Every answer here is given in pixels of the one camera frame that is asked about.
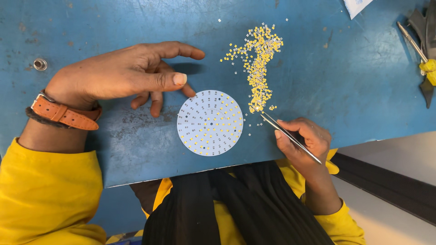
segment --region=yellow screwdriver handle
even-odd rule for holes
[[[426,72],[427,79],[433,86],[436,86],[436,60],[429,59],[427,63],[419,64],[419,68]]]

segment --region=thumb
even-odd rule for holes
[[[285,156],[290,159],[296,154],[295,146],[291,143],[291,140],[280,130],[275,130],[277,139],[277,147],[285,154]]]
[[[167,92],[183,88],[187,77],[184,73],[142,73],[142,91]]]

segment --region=fingernail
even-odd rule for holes
[[[174,77],[173,77],[174,84],[178,85],[178,86],[185,85],[186,80],[187,80],[186,74],[183,74],[183,73],[178,73],[178,74],[174,75]]]
[[[274,133],[276,134],[276,139],[280,139],[280,137],[282,137],[280,130],[275,130]]]

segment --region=tweezers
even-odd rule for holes
[[[265,119],[267,122],[269,122],[274,128],[276,128],[277,130],[282,131],[286,136],[288,136],[288,138],[292,141],[292,143],[299,147],[300,149],[302,149],[304,152],[306,152],[313,160],[315,160],[315,162],[322,164],[322,162],[316,157],[314,156],[308,149],[306,149],[306,147],[304,147],[304,145],[299,142],[293,135],[292,133],[295,132],[290,132],[286,129],[284,129],[282,126],[280,126],[280,124],[278,124],[272,117],[270,117],[266,112],[263,112],[262,114],[260,114],[263,119]]]

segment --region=person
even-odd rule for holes
[[[97,100],[137,95],[137,109],[151,98],[158,117],[162,92],[195,96],[187,76],[162,60],[178,55],[201,60],[205,53],[180,42],[138,44],[56,73],[26,110],[30,119],[0,166],[0,244],[105,244],[105,231],[88,224],[102,175],[95,151],[84,152],[84,129],[96,129]],[[275,131],[287,159],[134,184],[148,218],[143,244],[365,244],[330,178],[338,168],[329,161],[329,132],[304,118],[278,123],[298,131],[326,164]]]

